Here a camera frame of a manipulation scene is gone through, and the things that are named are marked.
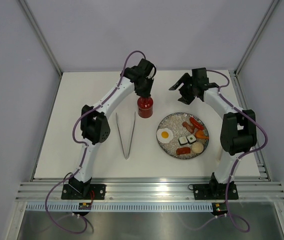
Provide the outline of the steel serving tongs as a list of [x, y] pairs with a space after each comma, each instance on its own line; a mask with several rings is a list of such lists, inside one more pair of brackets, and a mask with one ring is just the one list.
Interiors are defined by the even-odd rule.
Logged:
[[132, 151], [133, 138], [136, 128], [136, 115], [136, 112], [134, 112], [133, 116], [130, 118], [131, 121], [125, 121], [121, 119], [117, 112], [115, 113], [115, 122], [119, 137], [120, 149], [125, 160], [130, 158]]

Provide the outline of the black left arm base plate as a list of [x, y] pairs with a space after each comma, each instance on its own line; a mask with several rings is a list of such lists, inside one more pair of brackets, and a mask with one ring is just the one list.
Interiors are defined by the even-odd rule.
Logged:
[[61, 193], [62, 200], [104, 200], [106, 195], [105, 184], [90, 184], [89, 188], [77, 190], [69, 184], [64, 184]]

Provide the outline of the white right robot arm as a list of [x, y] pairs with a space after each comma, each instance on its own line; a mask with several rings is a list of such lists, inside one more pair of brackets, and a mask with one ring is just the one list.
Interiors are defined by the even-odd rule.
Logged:
[[211, 183], [208, 189], [214, 198], [221, 198], [227, 192], [225, 184], [234, 180], [234, 173], [241, 158], [257, 143], [255, 112], [237, 107], [222, 95], [222, 88], [229, 84], [229, 79], [225, 85], [210, 82], [208, 70], [202, 67], [192, 69], [191, 74], [185, 73], [169, 88], [170, 91], [179, 91], [179, 102], [190, 105], [194, 99], [199, 98], [222, 119], [222, 154], [220, 163], [211, 177], [215, 182]]

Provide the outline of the red round lid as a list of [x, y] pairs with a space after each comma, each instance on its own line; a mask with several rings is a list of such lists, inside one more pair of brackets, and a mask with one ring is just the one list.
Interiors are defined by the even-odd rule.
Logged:
[[150, 109], [154, 104], [151, 97], [139, 97], [137, 100], [137, 105], [139, 108], [147, 110]]

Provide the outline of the red cylindrical lunch container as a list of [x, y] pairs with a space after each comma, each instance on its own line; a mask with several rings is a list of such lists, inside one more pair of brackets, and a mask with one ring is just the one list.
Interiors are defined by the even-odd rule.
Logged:
[[153, 115], [153, 106], [149, 109], [142, 109], [142, 108], [139, 108], [138, 106], [137, 108], [138, 108], [138, 115], [141, 118], [147, 119]]

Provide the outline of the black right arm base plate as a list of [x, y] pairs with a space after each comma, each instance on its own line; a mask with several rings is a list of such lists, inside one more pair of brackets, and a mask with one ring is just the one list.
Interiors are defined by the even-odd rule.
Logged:
[[187, 188], [193, 192], [195, 200], [226, 200], [226, 191], [228, 200], [238, 200], [238, 190], [234, 182], [227, 184], [218, 184], [213, 186], [209, 183], [189, 184]]

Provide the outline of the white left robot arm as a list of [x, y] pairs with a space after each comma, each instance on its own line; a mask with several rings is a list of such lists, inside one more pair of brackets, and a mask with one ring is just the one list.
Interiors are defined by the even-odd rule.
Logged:
[[68, 180], [72, 193], [79, 199], [85, 199], [90, 194], [90, 183], [93, 176], [94, 160], [99, 148], [111, 133], [108, 122], [112, 112], [131, 93], [148, 98], [157, 69], [153, 63], [141, 59], [138, 65], [122, 70], [118, 83], [95, 105], [85, 105], [75, 127], [80, 125], [83, 156], [79, 167]]

